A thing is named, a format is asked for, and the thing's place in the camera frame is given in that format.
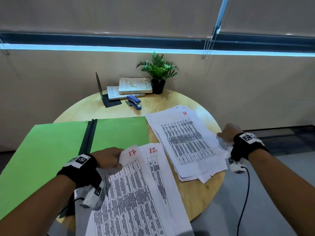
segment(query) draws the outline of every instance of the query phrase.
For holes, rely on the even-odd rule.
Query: table grid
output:
[[[164,199],[165,204],[168,206],[169,211],[171,213],[171,209],[169,207],[169,203],[167,200],[167,195],[165,192],[165,187],[163,184],[163,179],[162,179],[162,175],[161,175],[161,171],[160,171],[160,166],[158,164],[158,160],[156,156],[152,156],[152,157],[148,157],[146,158],[146,163],[148,165],[148,167],[151,170],[152,176],[155,180],[155,182],[157,183],[158,189]]]
[[[114,175],[107,173],[101,177],[106,187],[94,210],[97,236],[165,235],[138,160],[124,165]]]
[[[160,126],[180,165],[199,161],[217,154],[206,143],[189,117],[161,122]]]

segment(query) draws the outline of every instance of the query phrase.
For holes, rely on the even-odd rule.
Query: green folder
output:
[[[88,121],[34,126],[0,175],[0,219],[56,176],[85,141],[91,143],[89,152],[142,146],[150,142],[147,121],[133,117],[98,119],[92,126]]]

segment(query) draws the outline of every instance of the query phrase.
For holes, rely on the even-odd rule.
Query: blue stapler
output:
[[[139,103],[141,102],[140,99],[136,98],[133,95],[128,95],[127,96],[127,101],[125,101],[129,106],[134,106],[135,109],[137,110],[141,110],[142,107],[139,105]]]

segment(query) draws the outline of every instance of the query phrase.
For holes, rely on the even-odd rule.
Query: wooden table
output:
[[[192,99],[171,91],[164,89],[161,95],[148,94],[144,97],[140,97],[142,110],[138,111],[134,107],[129,107],[124,99],[122,104],[105,108],[102,100],[100,99],[100,93],[93,94],[81,101],[75,103],[68,108],[63,114],[61,114],[54,122],[68,122],[68,121],[87,121],[91,119],[105,119],[105,118],[126,118],[144,116],[146,114],[155,113],[158,111],[166,110],[176,105],[188,106],[191,110],[194,110],[199,119],[213,132],[217,133],[221,131],[220,127],[211,116],[211,114],[205,110],[201,105],[193,101]],[[151,143],[157,143],[158,140],[155,137],[151,127],[148,125],[149,138]],[[183,200],[189,220],[193,220],[199,214],[201,214],[208,204],[212,201],[215,194],[218,192],[225,172],[219,172],[211,177],[205,184],[202,184],[200,180],[193,180],[188,182],[181,182],[174,171],[172,164],[170,163],[172,173],[174,175],[180,196]]]

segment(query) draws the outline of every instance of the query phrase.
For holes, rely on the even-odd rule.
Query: black wrist strap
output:
[[[255,135],[248,134],[243,138],[240,137],[241,135],[244,135],[244,132],[239,133],[234,137],[234,145],[231,151],[231,158],[234,161],[239,161],[242,157],[248,160],[248,155],[257,149],[263,149],[269,152],[262,142],[252,142],[253,139],[258,139]]]
[[[77,188],[92,185],[97,189],[102,178],[96,167],[97,161],[94,156],[82,154],[67,162],[57,175],[66,175],[76,183]]]

